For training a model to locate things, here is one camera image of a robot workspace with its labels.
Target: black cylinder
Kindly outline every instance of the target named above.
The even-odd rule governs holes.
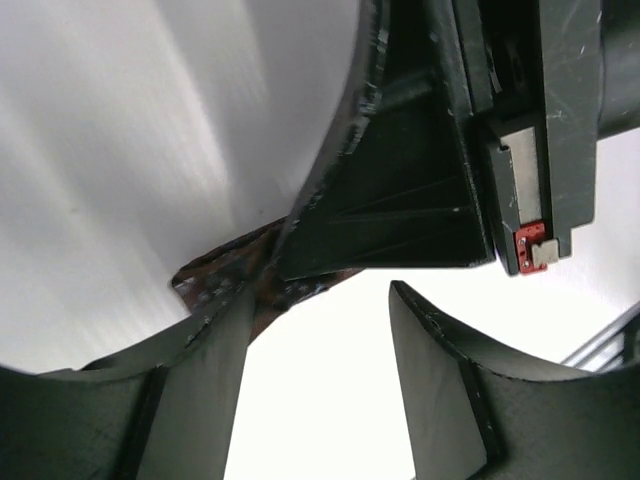
[[[599,137],[640,127],[640,0],[602,2]]]

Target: small red component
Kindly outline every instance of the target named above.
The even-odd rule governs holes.
[[[528,275],[530,273],[544,272],[547,266],[540,265],[538,268],[534,267],[531,256],[531,246],[542,243],[547,239],[544,222],[534,222],[525,225],[514,234],[514,238],[520,273]]]

